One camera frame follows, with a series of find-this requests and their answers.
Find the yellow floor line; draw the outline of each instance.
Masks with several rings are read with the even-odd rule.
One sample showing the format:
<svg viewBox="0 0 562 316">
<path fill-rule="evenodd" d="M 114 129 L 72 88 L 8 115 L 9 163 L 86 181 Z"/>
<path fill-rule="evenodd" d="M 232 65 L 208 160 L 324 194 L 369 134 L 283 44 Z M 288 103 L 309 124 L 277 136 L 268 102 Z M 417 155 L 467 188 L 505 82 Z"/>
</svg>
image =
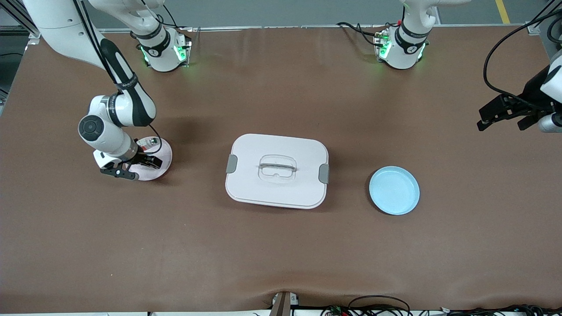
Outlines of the yellow floor line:
<svg viewBox="0 0 562 316">
<path fill-rule="evenodd" d="M 507 11 L 505 11 L 505 6 L 503 0 L 496 0 L 497 10 L 500 12 L 501 21 L 504 24 L 509 24 L 509 17 L 507 16 Z"/>
</svg>

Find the metal frame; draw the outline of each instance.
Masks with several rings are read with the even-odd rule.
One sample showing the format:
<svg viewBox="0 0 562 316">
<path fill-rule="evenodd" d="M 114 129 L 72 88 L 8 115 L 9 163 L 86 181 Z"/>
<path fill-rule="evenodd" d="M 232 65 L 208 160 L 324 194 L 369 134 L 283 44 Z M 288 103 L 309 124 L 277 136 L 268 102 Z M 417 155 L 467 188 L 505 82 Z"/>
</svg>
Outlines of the metal frame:
<svg viewBox="0 0 562 316">
<path fill-rule="evenodd" d="M 29 13 L 21 0 L 0 0 L 0 7 L 11 15 L 13 19 L 16 20 L 31 35 L 39 37 L 39 30 L 31 20 L 31 16 L 29 16 Z"/>
<path fill-rule="evenodd" d="M 449 28 L 449 27 L 469 27 L 469 26 L 521 26 L 522 24 L 511 23 L 511 24 L 435 24 L 436 28 Z M 361 24 L 363 28 L 381 28 L 385 26 L 384 24 Z M 206 28 L 198 27 L 182 27 L 180 30 L 187 32 L 208 32 L 208 31 L 241 31 L 246 29 L 315 29 L 315 28 L 346 28 L 347 26 L 340 26 L 336 24 L 311 24 L 311 25 L 292 25 L 292 26 L 210 26 Z M 127 28 L 122 29 L 98 29 L 100 33 L 130 33 L 131 30 Z"/>
</svg>

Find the gray latch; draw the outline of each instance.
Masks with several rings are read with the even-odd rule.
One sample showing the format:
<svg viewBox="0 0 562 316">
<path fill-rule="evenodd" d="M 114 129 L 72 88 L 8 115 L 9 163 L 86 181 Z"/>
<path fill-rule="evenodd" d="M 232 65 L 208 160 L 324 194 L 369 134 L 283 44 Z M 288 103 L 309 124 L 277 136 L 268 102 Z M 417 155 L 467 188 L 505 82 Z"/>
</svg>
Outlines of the gray latch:
<svg viewBox="0 0 562 316">
<path fill-rule="evenodd" d="M 238 165 L 238 157 L 236 157 L 236 155 L 230 154 L 228 156 L 228 163 L 226 164 L 226 173 L 235 172 L 236 165 Z"/>
<path fill-rule="evenodd" d="M 328 184 L 330 178 L 330 166 L 328 164 L 321 164 L 318 170 L 318 180 L 324 184 Z"/>
</svg>

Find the black cable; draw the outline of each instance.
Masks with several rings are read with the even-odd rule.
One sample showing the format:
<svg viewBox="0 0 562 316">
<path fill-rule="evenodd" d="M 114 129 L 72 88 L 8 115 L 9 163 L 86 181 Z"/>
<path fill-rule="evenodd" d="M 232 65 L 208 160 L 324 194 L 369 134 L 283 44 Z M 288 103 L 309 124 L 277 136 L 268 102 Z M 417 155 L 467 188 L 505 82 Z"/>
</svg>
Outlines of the black cable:
<svg viewBox="0 0 562 316">
<path fill-rule="evenodd" d="M 502 39 L 500 39 L 500 40 L 492 47 L 492 49 L 491 49 L 490 52 L 488 53 L 488 56 L 486 56 L 486 60 L 484 61 L 484 69 L 483 69 L 484 83 L 486 83 L 486 85 L 488 86 L 488 88 L 490 88 L 490 89 L 492 89 L 492 90 L 494 90 L 494 91 L 496 91 L 496 92 L 498 92 L 498 93 L 505 94 L 506 96 L 509 96 L 509 97 L 511 97 L 511 98 L 513 98 L 513 99 L 515 99 L 515 100 L 517 100 L 517 101 L 519 101 L 519 102 L 521 102 L 521 103 L 527 105 L 528 107 L 530 107 L 530 108 L 532 108 L 532 109 L 535 109 L 535 110 L 542 110 L 541 108 L 537 107 L 536 105 L 534 105 L 534 104 L 532 104 L 532 103 L 530 103 L 530 102 L 527 102 L 527 101 L 523 100 L 522 98 L 520 98 L 520 97 L 518 97 L 518 96 L 516 96 L 516 95 L 514 95 L 514 94 L 512 94 L 512 93 L 507 92 L 507 91 L 505 91 L 505 90 L 502 90 L 502 89 L 500 89 L 500 88 L 496 88 L 494 85 L 492 85 L 492 84 L 488 81 L 488 63 L 489 63 L 489 61 L 490 61 L 490 57 L 492 57 L 492 54 L 493 54 L 493 53 L 496 51 L 496 49 L 501 45 L 501 43 L 503 43 L 504 41 L 506 41 L 506 40 L 507 40 L 508 38 L 510 38 L 513 34 L 515 34 L 515 33 L 519 32 L 519 31 L 525 29 L 526 27 L 528 27 L 528 26 L 530 26 L 530 25 L 532 25 L 532 24 L 534 24 L 534 23 L 536 23 L 536 22 L 544 21 L 544 20 L 548 19 L 548 18 L 551 17 L 551 16 L 555 16 L 555 15 L 557 15 L 557 14 L 560 13 L 560 12 L 562 12 L 562 9 L 558 9 L 558 10 L 556 10 L 556 11 L 554 11 L 554 12 L 551 12 L 551 13 L 545 15 L 545 16 L 542 16 L 542 17 L 540 17 L 540 18 L 538 18 L 538 19 L 535 19 L 535 20 L 533 20 L 533 21 L 531 21 L 531 22 L 529 22 L 529 23 L 523 24 L 522 26 L 520 26 L 520 27 L 516 28 L 515 30 L 509 32 L 506 36 L 504 36 Z"/>
<path fill-rule="evenodd" d="M 166 10 L 166 12 L 168 12 L 168 15 L 170 16 L 170 18 L 172 19 L 172 23 L 174 23 L 175 27 L 178 27 L 178 24 L 175 22 L 174 16 L 170 13 L 170 10 L 168 10 L 168 8 L 166 7 L 165 4 L 162 5 L 164 7 L 164 9 Z"/>
<path fill-rule="evenodd" d="M 359 23 L 357 23 L 357 28 L 359 29 L 359 32 L 361 32 L 361 35 L 363 35 L 363 38 L 367 41 L 367 43 L 369 43 L 369 44 L 371 44 L 371 45 L 373 45 L 373 46 L 376 46 L 376 47 L 383 47 L 382 44 L 371 42 L 371 41 L 367 38 L 367 36 L 365 35 L 365 32 L 363 31 L 363 29 L 361 28 L 361 25 L 360 25 Z"/>
<path fill-rule="evenodd" d="M 96 33 L 94 32 L 94 27 L 92 25 L 92 21 L 90 20 L 90 17 L 88 15 L 88 11 L 86 10 L 86 6 L 84 5 L 84 2 L 82 2 L 82 8 L 84 9 L 86 17 L 84 17 L 84 15 L 82 14 L 82 10 L 80 9 L 80 6 L 78 5 L 78 0 L 72 0 L 72 2 L 74 3 L 74 7 L 76 8 L 78 16 L 80 17 L 80 21 L 84 25 L 84 30 L 86 31 L 86 33 L 88 35 L 88 39 L 90 40 L 90 42 L 91 42 L 91 44 L 94 48 L 94 51 L 96 52 L 100 62 L 102 63 L 103 68 L 106 70 L 107 74 L 109 75 L 109 77 L 111 78 L 113 83 L 116 84 L 115 77 L 113 76 L 113 73 L 111 73 L 111 70 L 110 70 L 109 65 L 107 63 L 107 60 L 105 59 L 105 57 L 101 53 L 101 47 L 99 46 L 99 42 L 98 42 L 98 39 L 96 37 Z"/>
<path fill-rule="evenodd" d="M 353 25 L 351 25 L 351 24 L 349 24 L 349 23 L 347 23 L 347 22 L 340 22 L 340 23 L 338 23 L 338 24 L 336 24 L 336 25 L 339 25 L 339 26 L 342 26 L 342 25 L 349 26 L 349 27 L 350 27 L 352 30 L 354 30 L 355 32 L 361 33 L 361 35 L 363 35 L 363 38 L 367 41 L 367 43 L 369 43 L 369 44 L 371 44 L 371 45 L 373 45 L 373 46 L 376 46 L 376 47 L 383 47 L 382 44 L 371 42 L 371 41 L 367 38 L 367 35 L 369 35 L 369 36 L 375 36 L 375 33 L 363 31 L 363 29 L 361 28 L 361 24 L 359 24 L 359 23 L 357 23 L 357 28 L 355 28 Z"/>
<path fill-rule="evenodd" d="M 21 53 L 7 53 L 7 54 L 1 54 L 0 57 L 9 56 L 9 55 L 20 55 L 20 56 L 23 56 L 24 54 L 21 54 Z"/>
<path fill-rule="evenodd" d="M 359 29 L 356 29 L 355 26 L 353 26 L 353 25 L 351 25 L 347 22 L 340 22 L 340 23 L 337 23 L 336 25 L 339 25 L 339 26 L 345 25 L 345 26 L 348 26 L 349 28 L 351 28 L 352 30 L 354 30 L 355 32 L 361 33 L 361 31 Z M 366 35 L 369 35 L 369 36 L 375 36 L 375 33 L 365 32 L 365 31 L 363 31 L 363 33 L 365 33 Z"/>
<path fill-rule="evenodd" d="M 560 5 L 562 4 L 562 1 L 560 1 L 556 6 L 552 7 L 552 9 L 550 9 L 549 13 L 552 13 L 554 10 L 556 10 Z"/>
<path fill-rule="evenodd" d="M 373 315 L 378 315 L 381 314 L 383 312 L 390 312 L 393 315 L 396 315 L 395 312 L 399 312 L 400 316 L 402 316 L 402 312 L 406 312 L 406 314 L 408 316 L 414 316 L 412 314 L 412 312 L 410 311 L 410 308 L 408 307 L 407 309 L 402 308 L 402 307 L 398 307 L 398 306 L 393 306 L 390 304 L 374 304 L 374 305 L 368 305 L 368 306 L 363 306 L 362 309 L 366 309 L 368 311 L 372 311 L 372 310 L 380 310 L 379 312 L 373 314 Z"/>
<path fill-rule="evenodd" d="M 390 299 L 390 300 L 395 300 L 395 301 L 399 301 L 402 304 L 406 305 L 408 312 L 410 311 L 410 305 L 408 303 L 406 303 L 405 301 L 393 297 L 393 296 L 388 296 L 388 295 L 365 295 L 365 296 L 359 296 L 356 297 L 354 299 L 352 299 L 348 304 L 347 304 L 347 308 L 351 308 L 351 304 L 353 304 L 353 302 L 355 301 L 359 301 L 359 300 L 364 300 L 364 299 Z"/>
<path fill-rule="evenodd" d="M 552 29 L 554 28 L 554 25 L 556 25 L 556 23 L 558 23 L 560 20 L 562 20 L 562 16 L 559 16 L 556 19 L 554 19 L 554 21 L 552 21 L 552 23 L 549 25 L 549 29 L 546 31 L 546 36 L 549 38 L 549 40 L 557 44 L 562 44 L 562 40 L 552 36 Z"/>
<path fill-rule="evenodd" d="M 404 21 L 404 16 L 405 16 L 405 15 L 406 15 L 406 7 L 405 7 L 405 6 L 402 6 L 402 18 L 400 19 L 400 23 L 402 23 L 402 21 Z M 397 27 L 397 26 L 398 26 L 398 23 L 389 23 L 389 22 L 386 22 L 385 25 L 390 25 L 390 26 Z"/>
<path fill-rule="evenodd" d="M 533 20 L 535 20 L 536 18 L 538 18 L 548 7 L 552 6 L 552 4 L 553 4 L 555 1 L 556 1 L 556 0 L 550 0 L 550 2 L 549 2 L 547 5 L 545 5 L 545 7 L 542 8 L 542 10 L 539 11 L 539 13 L 537 13 L 536 16 L 534 16 L 534 18 L 531 19 L 531 21 L 533 21 Z"/>
<path fill-rule="evenodd" d="M 177 28 L 176 25 L 174 25 L 174 24 L 165 23 L 165 22 L 164 22 L 164 17 L 163 17 L 162 15 L 156 14 L 156 16 L 158 17 L 158 22 L 160 22 L 160 24 L 166 25 L 166 26 L 172 26 L 174 29 Z"/>
<path fill-rule="evenodd" d="M 88 10 L 86 10 L 86 5 L 84 4 L 84 2 L 82 2 L 82 8 L 84 9 L 84 13 L 86 14 L 86 20 L 88 21 L 88 25 L 90 26 L 90 29 L 92 31 L 93 37 L 96 40 L 96 47 L 99 51 L 99 55 L 100 55 L 100 59 L 102 61 L 103 66 L 105 67 L 107 74 L 109 75 L 109 77 L 111 78 L 111 80 L 113 80 L 114 84 L 117 84 L 117 81 L 115 80 L 115 77 L 113 76 L 113 73 L 111 72 L 111 68 L 109 67 L 109 64 L 107 63 L 107 59 L 105 58 L 105 56 L 102 54 L 102 48 L 99 45 L 99 41 L 98 41 L 98 37 L 96 36 L 96 32 L 94 30 L 94 26 L 92 24 L 92 20 L 90 19 L 90 15 L 88 14 Z"/>
<path fill-rule="evenodd" d="M 152 128 L 152 131 L 156 133 L 156 136 L 158 137 L 158 142 L 160 143 L 160 146 L 158 146 L 158 149 L 156 151 L 153 152 L 145 152 L 145 155 L 154 155 L 155 153 L 159 152 L 160 149 L 162 149 L 162 138 L 160 137 L 160 134 L 158 134 L 158 132 L 154 129 L 154 127 L 152 127 L 151 124 L 148 125 L 150 128 Z"/>
<path fill-rule="evenodd" d="M 326 311 L 328 311 L 328 310 L 330 310 L 330 307 L 329 307 L 329 306 L 327 306 L 326 308 L 324 308 L 324 309 L 322 310 L 322 312 L 320 312 L 320 316 L 324 316 L 324 313 L 325 313 Z"/>
<path fill-rule="evenodd" d="M 511 305 L 498 309 L 476 308 L 472 310 L 450 310 L 447 316 L 497 316 L 496 314 L 503 315 L 503 312 L 524 313 L 526 316 L 553 316 L 562 313 L 562 308 L 545 309 L 537 305 Z"/>
</svg>

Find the brown table surface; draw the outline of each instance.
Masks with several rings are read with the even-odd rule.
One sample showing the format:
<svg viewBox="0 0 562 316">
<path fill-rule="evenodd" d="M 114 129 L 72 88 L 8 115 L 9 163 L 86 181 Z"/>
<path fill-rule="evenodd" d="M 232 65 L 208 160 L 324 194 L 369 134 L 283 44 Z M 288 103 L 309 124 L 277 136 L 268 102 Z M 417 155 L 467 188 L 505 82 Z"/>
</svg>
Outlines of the brown table surface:
<svg viewBox="0 0 562 316">
<path fill-rule="evenodd" d="M 78 136 L 92 97 L 115 91 L 104 71 L 30 46 L 0 118 L 0 312 L 259 309 L 281 290 L 301 304 L 387 294 L 415 309 L 561 305 L 562 138 L 515 121 L 476 127 L 497 95 L 484 58 L 511 29 L 436 28 L 406 71 L 341 29 L 201 33 L 190 67 L 172 73 L 110 34 L 174 150 L 149 183 L 100 174 Z M 519 93 L 547 64 L 540 39 L 521 32 L 490 80 Z M 324 203 L 230 199 L 226 161 L 246 133 L 324 143 Z M 407 215 L 369 201 L 368 179 L 387 165 L 419 182 Z"/>
</svg>

